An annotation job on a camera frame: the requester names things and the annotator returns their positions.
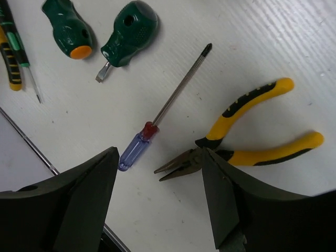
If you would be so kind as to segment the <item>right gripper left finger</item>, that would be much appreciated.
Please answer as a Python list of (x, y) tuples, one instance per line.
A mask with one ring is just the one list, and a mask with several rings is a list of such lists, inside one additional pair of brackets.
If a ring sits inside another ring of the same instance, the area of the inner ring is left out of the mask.
[(47, 180), (1, 192), (1, 251), (116, 251), (103, 227), (118, 162), (110, 147)]

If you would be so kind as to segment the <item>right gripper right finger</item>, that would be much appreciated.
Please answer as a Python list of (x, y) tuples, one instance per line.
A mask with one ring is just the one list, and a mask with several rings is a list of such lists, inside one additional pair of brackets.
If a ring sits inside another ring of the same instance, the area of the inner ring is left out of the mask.
[(335, 251), (335, 191), (305, 196), (264, 183), (202, 150), (202, 175), (219, 251)]

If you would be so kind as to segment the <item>yellow needle-nose pliers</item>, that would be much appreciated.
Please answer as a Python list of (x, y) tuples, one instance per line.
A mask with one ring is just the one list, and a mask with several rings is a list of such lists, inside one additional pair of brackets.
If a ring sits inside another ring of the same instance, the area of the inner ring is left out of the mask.
[(165, 175), (160, 181), (189, 175), (202, 169), (202, 150), (208, 148), (233, 166), (266, 166), (282, 163), (314, 150), (324, 143), (324, 136), (317, 131), (309, 131), (291, 141), (282, 142), (277, 146), (261, 147), (253, 143), (261, 134), (253, 133), (247, 140), (238, 134), (234, 142), (223, 143), (234, 124), (253, 107), (272, 98), (284, 95), (295, 87), (290, 78), (280, 78), (274, 82), (260, 86), (237, 98), (217, 119), (209, 132), (195, 140), (194, 148), (188, 149), (169, 162), (157, 168), (154, 173)]
[(6, 66), (9, 87), (13, 91), (22, 89), (22, 78), (19, 71), (19, 65), (12, 52), (3, 29), (1, 28), (1, 54)]

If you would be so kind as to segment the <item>blue handled long screwdriver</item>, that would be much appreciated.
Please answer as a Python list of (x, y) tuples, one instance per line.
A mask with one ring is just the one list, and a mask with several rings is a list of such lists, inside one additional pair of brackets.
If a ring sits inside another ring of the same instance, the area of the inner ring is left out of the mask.
[(213, 47), (212, 43), (209, 43), (205, 46), (205, 48), (203, 49), (197, 60), (193, 63), (190, 70), (187, 72), (182, 81), (176, 87), (176, 89), (171, 94), (171, 96), (169, 97), (165, 105), (162, 107), (162, 109), (159, 111), (157, 116), (154, 118), (154, 120), (146, 122), (144, 128), (134, 136), (130, 144), (127, 146), (127, 148), (119, 158), (119, 164), (118, 164), (119, 171), (122, 172), (127, 171), (149, 147), (153, 137), (159, 131), (158, 127), (159, 123), (167, 113), (168, 109), (170, 108), (174, 100), (177, 98), (177, 96), (180, 94), (180, 92), (183, 90), (183, 88), (195, 74), (199, 66), (202, 64), (204, 59), (207, 57), (209, 52), (212, 50), (212, 47)]

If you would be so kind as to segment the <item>thin green precision screwdriver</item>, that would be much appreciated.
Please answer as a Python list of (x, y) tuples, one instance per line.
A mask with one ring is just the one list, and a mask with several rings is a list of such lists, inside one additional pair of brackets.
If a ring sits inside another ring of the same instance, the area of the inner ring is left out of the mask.
[(41, 95), (30, 69), (30, 63), (25, 52), (21, 37), (16, 28), (9, 4), (7, 1), (3, 0), (1, 0), (1, 28), (4, 31), (7, 41), (9, 42), (9, 46), (12, 49), (18, 64), (23, 68), (27, 68), (37, 99), (39, 103), (42, 103)]

